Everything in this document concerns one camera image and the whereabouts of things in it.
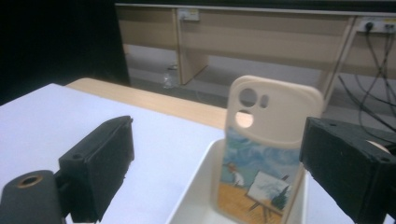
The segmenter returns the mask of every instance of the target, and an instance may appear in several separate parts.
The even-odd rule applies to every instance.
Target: white table
[[[135,160],[101,223],[164,223],[223,131],[57,85],[0,107],[1,188],[31,171],[58,171],[68,149],[123,115],[134,119]]]

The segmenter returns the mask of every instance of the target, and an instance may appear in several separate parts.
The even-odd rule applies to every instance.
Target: power outlet
[[[178,8],[177,18],[180,21],[198,21],[199,10],[196,8]]]
[[[363,17],[359,24],[358,31],[366,32],[366,25],[373,25],[371,33],[395,33],[396,17]]]

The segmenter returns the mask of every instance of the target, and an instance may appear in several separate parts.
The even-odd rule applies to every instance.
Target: black wall
[[[117,0],[126,4],[396,13],[395,0]]]
[[[113,1],[0,3],[0,105],[81,77],[129,85]]]

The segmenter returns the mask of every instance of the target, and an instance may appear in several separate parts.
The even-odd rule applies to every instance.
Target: desk cabinet
[[[183,21],[176,7],[117,9],[124,44],[176,51],[181,84],[206,67],[208,55],[317,69],[317,88],[326,102],[338,73],[376,74],[364,35],[356,31],[361,21],[356,14],[203,7],[200,20]],[[378,55],[384,36],[372,36]],[[391,75],[396,73],[395,53],[389,55],[388,71],[396,78]]]

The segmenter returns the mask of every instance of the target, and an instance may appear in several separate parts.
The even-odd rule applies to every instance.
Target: beige desk
[[[68,84],[67,87],[219,129],[223,129],[225,125],[226,109],[212,105],[199,104],[91,78],[79,79]]]
[[[181,7],[186,6],[117,4],[122,43],[174,50],[180,84],[199,74],[211,55],[313,69],[326,104],[340,73],[376,75],[365,36],[357,32],[363,16],[395,17],[395,13],[195,6],[188,8],[199,9],[200,19],[186,21],[177,13]],[[382,58],[385,35],[371,39]],[[391,53],[389,78],[395,78],[395,60]]]

